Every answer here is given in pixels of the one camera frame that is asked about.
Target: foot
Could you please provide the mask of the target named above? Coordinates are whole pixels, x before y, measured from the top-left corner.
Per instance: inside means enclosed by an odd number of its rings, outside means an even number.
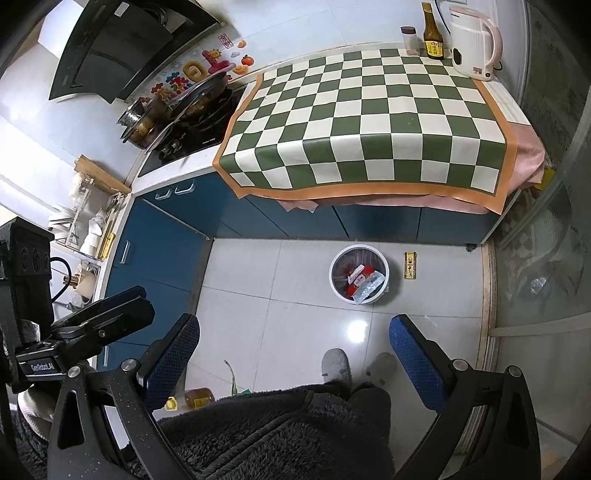
[[[396,357],[391,353],[383,352],[367,367],[364,380],[376,387],[387,388],[394,378],[397,367]]]
[[[353,387],[349,359],[340,348],[332,348],[322,357],[322,379],[324,383],[339,381],[348,388]]]

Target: cabinet handle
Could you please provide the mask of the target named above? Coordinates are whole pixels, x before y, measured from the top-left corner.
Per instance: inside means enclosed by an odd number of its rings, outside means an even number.
[[[166,200],[167,198],[169,198],[171,195],[173,194],[173,191],[171,189],[168,189],[166,191],[166,193],[164,195],[158,195],[156,194],[154,196],[154,200]]]
[[[191,186],[185,190],[179,190],[178,187],[174,189],[174,192],[177,195],[185,195],[186,193],[191,193],[195,191],[195,182],[191,182]]]
[[[129,240],[126,240],[123,255],[121,255],[121,260],[119,260],[120,264],[124,264],[125,262],[127,262],[127,254],[129,253],[129,247],[131,247],[131,242]]]

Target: floor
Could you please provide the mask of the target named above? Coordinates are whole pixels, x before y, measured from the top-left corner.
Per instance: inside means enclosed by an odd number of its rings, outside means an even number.
[[[349,357],[353,381],[381,352],[392,352],[388,325],[408,314],[451,358],[476,361],[482,321],[482,256],[436,245],[371,243],[390,264],[389,292],[374,304],[347,304],[328,281],[330,262],[351,242],[217,239],[197,308],[201,340],[187,369],[186,389],[239,391],[321,383],[330,348]],[[417,279],[402,279],[404,252],[417,252]],[[390,448],[401,466],[435,418],[399,366],[392,399]]]

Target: white kettle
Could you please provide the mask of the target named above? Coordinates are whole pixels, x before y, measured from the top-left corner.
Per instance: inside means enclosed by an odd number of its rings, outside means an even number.
[[[482,12],[452,5],[452,61],[468,77],[491,80],[501,59],[503,40],[497,26]]]

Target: bolt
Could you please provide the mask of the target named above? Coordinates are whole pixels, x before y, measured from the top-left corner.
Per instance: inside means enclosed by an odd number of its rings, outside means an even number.
[[[72,368],[68,370],[68,377],[74,378],[80,375],[80,367],[78,365],[74,365]]]
[[[515,378],[519,378],[523,374],[521,368],[516,367],[515,365],[511,365],[507,370],[509,371],[509,375]]]
[[[137,364],[138,364],[137,360],[134,360],[133,358],[129,358],[129,359],[123,361],[123,363],[121,364],[121,369],[124,372],[130,372],[137,366]]]
[[[461,358],[457,358],[452,362],[453,368],[460,372],[465,372],[468,370],[468,362],[462,360]]]

